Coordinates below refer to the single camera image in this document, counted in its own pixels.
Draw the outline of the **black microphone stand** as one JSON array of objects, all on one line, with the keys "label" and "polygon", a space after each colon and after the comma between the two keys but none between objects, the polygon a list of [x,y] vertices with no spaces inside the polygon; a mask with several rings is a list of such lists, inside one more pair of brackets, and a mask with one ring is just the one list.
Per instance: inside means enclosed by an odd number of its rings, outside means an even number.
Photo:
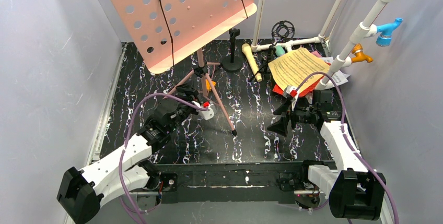
[{"label": "black microphone stand", "polygon": [[240,35],[240,30],[229,29],[230,53],[221,60],[222,68],[230,73],[238,71],[242,67],[242,61],[236,58],[236,37]]}]

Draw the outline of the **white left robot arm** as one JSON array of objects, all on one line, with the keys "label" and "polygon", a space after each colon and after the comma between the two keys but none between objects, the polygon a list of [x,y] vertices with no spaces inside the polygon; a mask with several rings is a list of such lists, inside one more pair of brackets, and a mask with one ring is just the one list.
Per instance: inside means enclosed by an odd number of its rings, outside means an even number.
[{"label": "white left robot arm", "polygon": [[57,201],[74,223],[87,223],[109,201],[146,187],[159,171],[143,162],[171,140],[171,134],[191,114],[208,120],[214,116],[211,103],[203,102],[194,91],[179,97],[154,93],[162,99],[143,126],[132,133],[128,128],[124,143],[99,161],[81,169],[71,167],[63,174]]}]

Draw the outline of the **red sheet music page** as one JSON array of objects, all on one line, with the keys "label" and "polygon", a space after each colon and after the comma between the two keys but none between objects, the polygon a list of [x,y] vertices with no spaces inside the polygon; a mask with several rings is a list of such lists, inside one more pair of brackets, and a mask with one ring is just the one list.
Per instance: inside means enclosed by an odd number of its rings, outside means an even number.
[{"label": "red sheet music page", "polygon": [[[312,92],[312,91],[314,91],[315,90],[315,88],[316,88],[316,86],[317,86],[317,84],[320,82],[320,80],[322,79],[322,77],[323,76],[321,76],[319,79],[317,79],[313,84],[311,84],[309,87],[307,87],[307,88],[301,88],[301,91],[299,92],[299,96],[300,97],[304,97],[305,95],[307,95],[308,93],[310,93],[310,92]],[[276,94],[279,94],[279,95],[284,95],[284,91],[278,86],[278,85],[275,85],[274,87],[273,87],[273,89],[272,89],[272,91],[274,92],[274,93],[276,93]]]}]

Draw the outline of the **small black tripod stand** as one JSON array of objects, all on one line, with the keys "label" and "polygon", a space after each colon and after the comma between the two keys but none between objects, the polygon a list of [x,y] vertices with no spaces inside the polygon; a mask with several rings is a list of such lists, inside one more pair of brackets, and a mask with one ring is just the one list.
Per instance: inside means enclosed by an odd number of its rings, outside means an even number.
[{"label": "small black tripod stand", "polygon": [[295,35],[295,27],[294,24],[288,20],[282,20],[277,22],[271,30],[271,36],[273,39],[273,43],[268,48],[266,59],[262,59],[262,64],[256,71],[252,71],[252,76],[248,79],[248,82],[252,82],[254,79],[259,82],[259,79],[256,78],[258,73],[264,73],[265,75],[270,75],[271,71],[269,70],[269,63],[277,58],[277,44],[278,43],[286,43],[289,40],[292,40]]}]

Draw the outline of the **cream yellow microphone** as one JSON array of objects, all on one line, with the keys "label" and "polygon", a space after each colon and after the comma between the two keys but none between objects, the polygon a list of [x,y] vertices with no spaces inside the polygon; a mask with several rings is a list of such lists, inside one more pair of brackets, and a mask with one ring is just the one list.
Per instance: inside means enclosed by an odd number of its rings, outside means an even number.
[{"label": "cream yellow microphone", "polygon": [[258,65],[255,61],[255,58],[252,54],[252,48],[249,44],[245,43],[241,47],[242,53],[245,55],[247,62],[252,70],[252,79],[255,79],[257,82],[261,82],[263,80],[262,75],[259,73]]}]

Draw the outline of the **right robot arm base mount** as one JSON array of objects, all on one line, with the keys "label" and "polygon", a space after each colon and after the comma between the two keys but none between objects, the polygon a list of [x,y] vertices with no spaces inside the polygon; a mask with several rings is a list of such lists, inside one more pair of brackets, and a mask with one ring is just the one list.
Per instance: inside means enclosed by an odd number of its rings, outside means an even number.
[{"label": "right robot arm base mount", "polygon": [[316,208],[320,205],[319,188],[308,181],[303,181],[297,174],[280,173],[277,185],[284,192],[293,192],[295,202],[301,208]]}]

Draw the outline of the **white sheet music page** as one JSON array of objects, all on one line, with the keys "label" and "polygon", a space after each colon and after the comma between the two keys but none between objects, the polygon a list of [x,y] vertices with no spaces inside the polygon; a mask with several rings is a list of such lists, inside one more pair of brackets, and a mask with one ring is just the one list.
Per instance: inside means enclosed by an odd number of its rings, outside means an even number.
[{"label": "white sheet music page", "polygon": [[[333,57],[321,57],[320,59],[322,59],[325,63],[331,65],[333,63]],[[337,71],[333,76],[333,80],[334,82],[340,86],[342,84],[345,84],[348,82],[348,78],[349,78],[349,74],[343,73],[341,70]]]}]

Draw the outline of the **pink sheet music page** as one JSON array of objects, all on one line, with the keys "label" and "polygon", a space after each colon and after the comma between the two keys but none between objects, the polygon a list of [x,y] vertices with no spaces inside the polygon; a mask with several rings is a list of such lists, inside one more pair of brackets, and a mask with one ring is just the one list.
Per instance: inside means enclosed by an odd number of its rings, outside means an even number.
[{"label": "pink sheet music page", "polygon": [[322,57],[322,55],[318,51],[313,51],[311,54],[315,55],[316,57]]}]

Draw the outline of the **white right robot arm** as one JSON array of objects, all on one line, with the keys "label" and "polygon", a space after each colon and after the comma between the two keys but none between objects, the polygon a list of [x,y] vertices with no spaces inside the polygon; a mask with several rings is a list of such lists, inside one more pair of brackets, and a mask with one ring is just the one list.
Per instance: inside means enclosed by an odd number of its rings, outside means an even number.
[{"label": "white right robot arm", "polygon": [[311,100],[289,86],[283,92],[286,101],[274,111],[281,118],[268,131],[287,136],[297,124],[314,125],[326,141],[337,172],[320,161],[305,161],[299,182],[311,183],[325,194],[336,218],[378,220],[382,210],[385,182],[382,173],[371,173],[357,158],[343,113],[332,104],[333,90],[314,90]]}]

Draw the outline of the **green microphone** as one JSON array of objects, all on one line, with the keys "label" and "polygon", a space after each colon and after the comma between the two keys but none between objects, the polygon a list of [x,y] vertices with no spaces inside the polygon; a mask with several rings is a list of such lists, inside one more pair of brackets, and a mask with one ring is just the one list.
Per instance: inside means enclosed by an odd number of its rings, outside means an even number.
[{"label": "green microphone", "polygon": [[280,45],[274,47],[274,52],[276,57],[280,57],[286,54],[286,50]]}]

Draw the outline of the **yellow sheet music page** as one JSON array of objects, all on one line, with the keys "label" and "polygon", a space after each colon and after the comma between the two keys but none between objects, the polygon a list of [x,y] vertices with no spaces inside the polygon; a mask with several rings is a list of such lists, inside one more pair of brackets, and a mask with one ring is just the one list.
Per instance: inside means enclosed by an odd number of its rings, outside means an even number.
[{"label": "yellow sheet music page", "polygon": [[298,87],[314,72],[328,72],[330,65],[305,48],[290,51],[269,63],[269,69],[277,86],[285,90],[288,86]]}]

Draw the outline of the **pink music stand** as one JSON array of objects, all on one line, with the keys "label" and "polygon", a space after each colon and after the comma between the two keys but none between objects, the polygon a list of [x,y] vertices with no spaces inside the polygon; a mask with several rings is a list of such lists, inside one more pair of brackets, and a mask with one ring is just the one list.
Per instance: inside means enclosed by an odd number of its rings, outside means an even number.
[{"label": "pink music stand", "polygon": [[257,11],[254,0],[110,0],[147,69],[160,74]]}]

